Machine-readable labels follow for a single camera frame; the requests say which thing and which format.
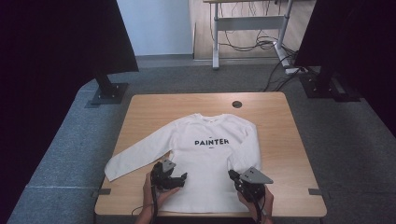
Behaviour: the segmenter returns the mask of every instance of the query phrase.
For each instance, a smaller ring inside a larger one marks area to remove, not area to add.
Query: black stand base
[[[327,86],[319,86],[312,76],[301,76],[305,94],[308,98],[333,98],[336,102],[359,102],[360,95],[348,87],[341,77],[334,77]]]
[[[96,91],[92,100],[87,103],[86,107],[98,107],[99,105],[118,105],[128,88],[128,83],[112,83],[112,90],[104,94],[100,88]]]

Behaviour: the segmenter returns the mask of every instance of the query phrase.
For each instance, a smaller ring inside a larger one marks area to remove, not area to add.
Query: desk
[[[258,1],[259,0],[204,0],[204,3],[215,4],[215,16],[213,19],[213,69],[219,69],[218,31],[235,30],[279,30],[279,39],[274,42],[275,50],[283,67],[290,67],[288,60],[285,59],[287,54],[285,50],[282,49],[282,43],[288,26],[293,0],[289,0],[284,16],[219,18],[219,4]],[[293,71],[295,71],[295,69],[287,71],[287,73],[292,74]]]
[[[242,107],[234,108],[234,101]],[[318,184],[305,154],[286,97],[281,92],[149,94],[132,98],[123,122],[114,155],[161,128],[193,113],[204,116],[234,114],[257,126],[262,149],[262,171],[274,180],[268,188],[274,193],[274,217],[324,217],[326,207],[321,196],[308,189]],[[142,205],[145,174],[154,163],[124,175],[113,182],[105,178],[99,195],[97,216],[130,216]],[[248,217],[248,213],[178,214],[160,212],[170,217]]]

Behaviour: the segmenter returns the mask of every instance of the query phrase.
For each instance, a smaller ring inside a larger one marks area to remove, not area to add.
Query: white wall
[[[189,1],[117,2],[135,55],[192,54]]]

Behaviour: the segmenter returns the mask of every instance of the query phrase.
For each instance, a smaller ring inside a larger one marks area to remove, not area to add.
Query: gray carpet
[[[86,105],[95,81],[77,93],[45,157],[26,186],[8,223],[93,223],[94,193],[105,177],[126,110],[135,94],[262,91],[274,64],[143,68],[109,76],[128,82],[120,105]],[[283,80],[276,70],[272,80]],[[270,90],[276,87],[273,83]],[[322,189],[324,223],[396,223],[396,139],[373,109],[361,102],[307,99],[298,78],[282,89]],[[98,223],[131,223],[109,217]],[[276,223],[319,223],[275,218]]]

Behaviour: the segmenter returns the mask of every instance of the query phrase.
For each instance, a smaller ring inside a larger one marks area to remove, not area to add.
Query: white sweatshirt
[[[174,120],[111,158],[105,168],[112,181],[171,151],[177,167],[172,176],[188,173],[183,189],[170,197],[163,211],[180,213],[246,212],[238,201],[230,169],[261,169],[256,126],[235,115],[193,114]]]

